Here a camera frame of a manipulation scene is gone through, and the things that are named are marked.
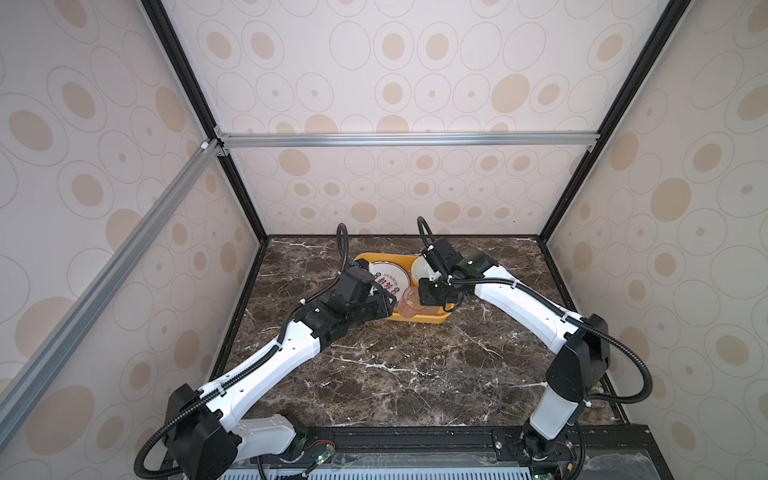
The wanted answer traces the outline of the cream white bowl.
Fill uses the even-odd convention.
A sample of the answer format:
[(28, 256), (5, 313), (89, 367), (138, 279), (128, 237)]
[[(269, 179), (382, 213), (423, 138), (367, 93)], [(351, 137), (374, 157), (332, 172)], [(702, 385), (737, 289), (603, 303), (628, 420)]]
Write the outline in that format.
[(435, 271), (423, 256), (417, 256), (410, 267), (410, 275), (414, 285), (418, 285), (422, 279), (435, 281), (441, 277), (439, 271)]

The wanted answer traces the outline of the white plate red rim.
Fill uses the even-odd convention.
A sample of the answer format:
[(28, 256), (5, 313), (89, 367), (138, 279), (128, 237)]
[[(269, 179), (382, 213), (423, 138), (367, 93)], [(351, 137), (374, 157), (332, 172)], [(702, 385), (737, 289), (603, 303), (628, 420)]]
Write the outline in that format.
[(377, 261), (369, 264), (369, 271), (376, 282), (400, 301), (405, 291), (411, 286), (410, 274), (404, 267), (389, 261)]

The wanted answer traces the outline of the pink transparent cup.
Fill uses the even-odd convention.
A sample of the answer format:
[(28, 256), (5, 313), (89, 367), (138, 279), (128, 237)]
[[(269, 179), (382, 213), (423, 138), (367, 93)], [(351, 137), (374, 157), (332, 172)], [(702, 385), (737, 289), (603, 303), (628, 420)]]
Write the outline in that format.
[(439, 306), (425, 306), (420, 302), (419, 289), (411, 286), (403, 293), (397, 304), (397, 313), (405, 320), (414, 320), (417, 316), (435, 317), (444, 313)]

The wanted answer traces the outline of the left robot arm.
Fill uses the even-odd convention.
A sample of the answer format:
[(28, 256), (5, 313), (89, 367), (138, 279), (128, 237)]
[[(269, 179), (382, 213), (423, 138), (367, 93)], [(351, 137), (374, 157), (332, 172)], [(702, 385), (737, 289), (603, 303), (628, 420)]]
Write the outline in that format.
[(164, 425), (136, 455), (135, 475), (217, 479), (237, 461), (286, 452), (296, 443), (294, 423), (284, 415), (247, 420), (245, 414), (350, 327), (387, 319), (396, 304), (395, 295), (377, 282), (366, 264), (345, 267), (327, 287), (301, 301), (277, 336), (257, 353), (198, 389), (187, 384), (177, 388), (169, 398)]

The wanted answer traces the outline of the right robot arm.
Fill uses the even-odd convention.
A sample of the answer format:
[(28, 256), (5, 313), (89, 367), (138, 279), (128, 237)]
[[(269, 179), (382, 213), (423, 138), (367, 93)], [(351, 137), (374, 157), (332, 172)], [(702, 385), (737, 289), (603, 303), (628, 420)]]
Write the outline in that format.
[[(609, 334), (607, 322), (586, 318), (544, 297), (491, 256), (475, 251), (462, 255), (445, 238), (420, 235), (421, 256), (429, 273), (419, 280), (419, 299), (428, 306), (457, 306), (472, 294), (500, 309), (527, 328), (554, 354), (546, 371), (546, 387), (523, 427), (523, 439), (547, 450), (593, 401), (636, 404), (653, 389), (652, 374), (638, 354)], [(610, 366), (610, 351), (626, 356), (638, 369), (642, 386), (628, 396), (594, 393)]]

